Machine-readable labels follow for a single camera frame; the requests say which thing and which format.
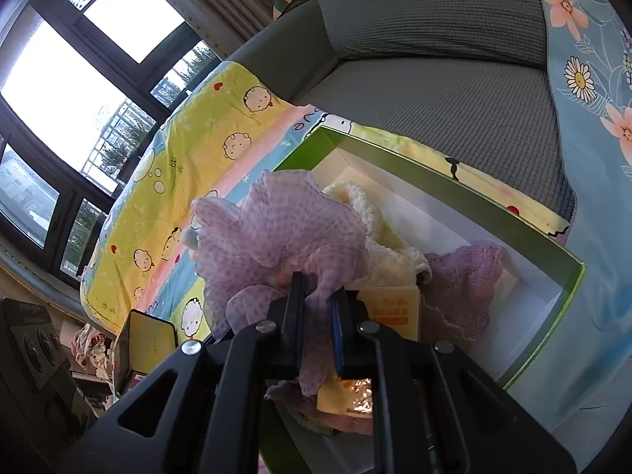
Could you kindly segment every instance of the sky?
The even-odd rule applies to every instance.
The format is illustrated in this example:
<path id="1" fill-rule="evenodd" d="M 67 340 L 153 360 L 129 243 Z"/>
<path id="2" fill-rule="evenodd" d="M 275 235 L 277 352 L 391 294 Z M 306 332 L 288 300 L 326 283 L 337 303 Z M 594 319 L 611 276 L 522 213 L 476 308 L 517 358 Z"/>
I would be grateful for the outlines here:
<path id="1" fill-rule="evenodd" d="M 85 16 L 137 62 L 183 22 L 165 0 L 96 0 Z M 24 123 L 78 171 L 100 128 L 125 100 L 45 21 L 1 93 Z"/>

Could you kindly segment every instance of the cartoon face print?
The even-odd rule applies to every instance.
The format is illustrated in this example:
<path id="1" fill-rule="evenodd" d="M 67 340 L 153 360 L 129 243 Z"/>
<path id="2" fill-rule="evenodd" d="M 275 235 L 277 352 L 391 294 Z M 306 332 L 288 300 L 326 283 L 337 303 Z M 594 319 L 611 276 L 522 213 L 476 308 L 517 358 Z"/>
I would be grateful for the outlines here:
<path id="1" fill-rule="evenodd" d="M 140 301 L 140 298 L 143 297 L 143 294 L 145 293 L 145 289 L 142 287 L 136 287 L 134 289 L 134 301 L 136 301 L 136 303 L 138 303 Z"/>
<path id="2" fill-rule="evenodd" d="M 145 176 L 147 176 L 149 170 L 152 168 L 152 164 L 154 163 L 154 158 L 156 158 L 156 150 L 154 150 L 154 148 L 149 148 L 136 166 L 136 169 L 132 174 L 132 180 L 140 182 Z"/>
<path id="3" fill-rule="evenodd" d="M 182 230 L 177 226 L 171 232 L 171 235 L 167 237 L 167 241 L 162 248 L 162 259 L 169 260 L 171 255 L 173 254 L 173 250 L 176 247 L 176 244 L 180 241 L 180 236 L 182 235 Z"/>
<path id="4" fill-rule="evenodd" d="M 109 231 L 110 225 L 112 224 L 113 217 L 114 217 L 114 212 L 110 210 L 110 213 L 107 214 L 105 221 L 103 221 L 103 227 L 101 228 L 102 231 L 105 231 L 106 233 L 107 231 Z"/>
<path id="5" fill-rule="evenodd" d="M 318 123 L 316 124 L 316 126 L 314 126 L 314 128 L 312 128 L 309 132 L 305 134 L 305 137 L 303 137 L 303 140 L 305 140 L 310 135 L 312 135 L 312 132 L 314 132 L 314 130 L 317 129 L 318 125 L 320 124 L 327 126 L 328 128 L 333 128 L 334 130 L 338 130 L 339 132 L 351 133 L 353 121 L 349 121 L 347 118 L 340 117 L 339 115 L 336 115 L 333 113 L 324 113 L 321 116 Z"/>
<path id="6" fill-rule="evenodd" d="M 236 160 L 251 143 L 252 140 L 247 133 L 230 134 L 224 141 L 224 154 L 226 158 Z"/>
<path id="7" fill-rule="evenodd" d="M 217 196 L 218 196 L 217 191 L 210 191 L 204 197 L 216 198 Z M 201 228 L 200 220 L 197 218 L 197 215 L 195 215 L 195 213 L 194 213 L 194 216 L 191 218 L 191 228 L 193 228 L 194 230 L 199 230 Z"/>
<path id="8" fill-rule="evenodd" d="M 142 272 L 147 272 L 154 266 L 152 257 L 149 253 L 145 250 L 141 250 L 140 248 L 134 251 L 134 263 Z"/>
<path id="9" fill-rule="evenodd" d="M 200 300 L 197 297 L 189 299 L 182 311 L 182 321 L 180 328 L 187 337 L 193 337 L 200 329 L 203 311 Z"/>
<path id="10" fill-rule="evenodd" d="M 99 241 L 94 245 L 94 250 L 92 251 L 92 256 L 88 261 L 88 269 L 92 269 L 94 265 L 97 263 L 97 254 L 99 253 Z"/>
<path id="11" fill-rule="evenodd" d="M 272 95 L 265 87 L 257 86 L 248 89 L 243 97 L 243 103 L 251 112 L 259 112 L 272 106 Z"/>

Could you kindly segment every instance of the purple towel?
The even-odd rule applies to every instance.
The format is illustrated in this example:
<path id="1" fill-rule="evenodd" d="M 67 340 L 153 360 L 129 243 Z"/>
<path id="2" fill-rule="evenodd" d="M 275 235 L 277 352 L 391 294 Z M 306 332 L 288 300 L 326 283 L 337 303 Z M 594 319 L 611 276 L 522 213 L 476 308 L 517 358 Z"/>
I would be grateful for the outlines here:
<path id="1" fill-rule="evenodd" d="M 263 461 L 261 455 L 259 455 L 257 463 L 257 474 L 270 474 L 270 471 L 268 470 L 268 467 L 265 466 L 265 462 Z"/>
<path id="2" fill-rule="evenodd" d="M 418 284 L 426 302 L 421 309 L 422 341 L 435 339 L 424 336 L 428 326 L 423 325 L 424 307 L 434 308 L 442 313 L 447 324 L 440 330 L 444 333 L 441 338 L 453 340 L 465 351 L 471 349 L 489 324 L 489 305 L 502 274 L 502 252 L 503 248 L 496 243 L 481 242 L 448 254 L 426 254 L 432 267 L 432 282 Z"/>
<path id="3" fill-rule="evenodd" d="M 263 171 L 241 206 L 194 199 L 200 221 L 195 272 L 204 278 L 213 334 L 264 319 L 294 271 L 307 275 L 299 382 L 314 395 L 333 363 L 329 296 L 367 273 L 367 227 L 349 205 L 320 192 L 310 171 Z"/>

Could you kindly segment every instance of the green box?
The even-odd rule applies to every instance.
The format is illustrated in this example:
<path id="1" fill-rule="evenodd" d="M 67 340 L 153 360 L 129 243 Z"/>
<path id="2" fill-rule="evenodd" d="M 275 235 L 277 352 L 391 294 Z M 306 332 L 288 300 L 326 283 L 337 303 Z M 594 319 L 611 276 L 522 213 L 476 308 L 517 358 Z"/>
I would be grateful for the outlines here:
<path id="1" fill-rule="evenodd" d="M 359 137 L 320 126 L 276 171 L 284 169 L 311 170 L 321 185 L 336 179 L 367 181 L 371 190 L 359 184 L 372 199 L 375 195 L 380 200 L 374 202 L 401 234 L 414 234 L 411 228 L 427 215 L 428 225 L 419 225 L 419 234 L 429 228 L 429 240 L 441 236 L 455 245 L 459 237 L 465 242 L 481 238 L 502 243 L 507 251 L 503 258 L 506 271 L 497 284 L 498 301 L 495 297 L 492 303 L 497 312 L 492 316 L 492 330 L 488 333 L 488 327 L 483 333 L 472 350 L 472 358 L 505 389 L 551 337 L 585 272 L 585 264 L 569 251 L 491 199 Z M 407 221 L 406 215 L 397 212 L 415 215 Z M 423 251 L 436 251 L 411 240 L 409 243 Z M 505 298 L 499 293 L 502 290 L 506 292 Z M 496 318 L 497 324 L 492 327 Z M 292 431 L 288 432 L 274 407 L 263 412 L 263 424 L 261 454 L 271 472 L 311 472 L 298 453 L 301 447 L 296 448 L 296 437 L 295 440 L 290 437 Z M 284 458 L 292 459 L 292 465 Z"/>

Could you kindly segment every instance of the tree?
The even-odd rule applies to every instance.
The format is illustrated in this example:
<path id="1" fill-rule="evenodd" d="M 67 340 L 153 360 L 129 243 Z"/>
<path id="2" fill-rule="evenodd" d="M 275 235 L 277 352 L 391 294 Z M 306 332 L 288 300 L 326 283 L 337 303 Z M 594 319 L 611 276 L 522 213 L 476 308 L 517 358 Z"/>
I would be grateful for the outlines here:
<path id="1" fill-rule="evenodd" d="M 88 238 L 92 232 L 92 228 L 102 212 L 93 207 L 87 201 L 84 201 L 79 207 L 77 218 L 70 231 L 70 238 L 64 251 L 64 261 L 69 262 L 75 268 L 79 267 L 83 250 L 88 243 Z"/>
<path id="2" fill-rule="evenodd" d="M 125 141 L 117 147 L 105 143 L 101 150 L 102 164 L 99 169 L 109 176 L 116 176 L 132 151 Z"/>
<path id="3" fill-rule="evenodd" d="M 135 150 L 149 132 L 149 129 L 142 129 L 138 126 L 126 126 L 122 130 L 116 131 L 126 142 L 127 147 Z"/>
<path id="4" fill-rule="evenodd" d="M 126 100 L 125 103 L 129 106 L 124 113 L 124 117 L 132 128 L 138 131 L 144 130 L 145 132 L 149 132 L 155 121 L 131 100 Z"/>
<path id="5" fill-rule="evenodd" d="M 213 51 L 211 51 L 211 49 L 209 49 L 209 47 L 207 47 L 206 45 L 197 45 L 192 50 L 192 52 L 195 55 L 195 58 L 191 61 L 185 60 L 185 73 L 179 72 L 176 68 L 174 68 L 174 71 L 178 73 L 178 75 L 182 78 L 182 80 L 184 80 L 184 83 L 186 83 L 187 85 L 191 83 L 191 80 L 193 80 L 200 73 L 200 71 L 209 64 L 211 60 L 216 58 L 215 53 L 213 53 Z"/>
<path id="6" fill-rule="evenodd" d="M 167 77 L 158 82 L 158 85 L 152 90 L 152 94 L 163 103 L 166 107 L 170 106 L 178 97 L 180 89 Z"/>

